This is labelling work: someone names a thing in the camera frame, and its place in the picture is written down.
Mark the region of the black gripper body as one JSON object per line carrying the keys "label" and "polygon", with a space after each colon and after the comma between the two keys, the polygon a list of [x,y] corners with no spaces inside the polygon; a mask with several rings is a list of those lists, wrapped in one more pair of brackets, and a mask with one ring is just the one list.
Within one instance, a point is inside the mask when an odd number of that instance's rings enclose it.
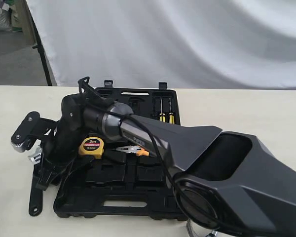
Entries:
{"label": "black gripper body", "polygon": [[72,152],[73,132],[69,124],[58,121],[52,134],[44,143],[39,173],[39,183],[51,183],[69,165]]}

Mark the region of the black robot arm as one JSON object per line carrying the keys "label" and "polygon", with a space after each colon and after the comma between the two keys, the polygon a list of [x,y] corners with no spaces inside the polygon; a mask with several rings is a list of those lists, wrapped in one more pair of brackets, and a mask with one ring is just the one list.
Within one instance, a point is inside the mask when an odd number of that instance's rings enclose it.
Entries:
{"label": "black robot arm", "polygon": [[64,97],[61,110],[43,146],[38,188],[66,169],[92,130],[158,158],[179,208],[196,224],[236,237],[296,237],[296,171],[256,136],[137,116],[126,104],[86,93]]}

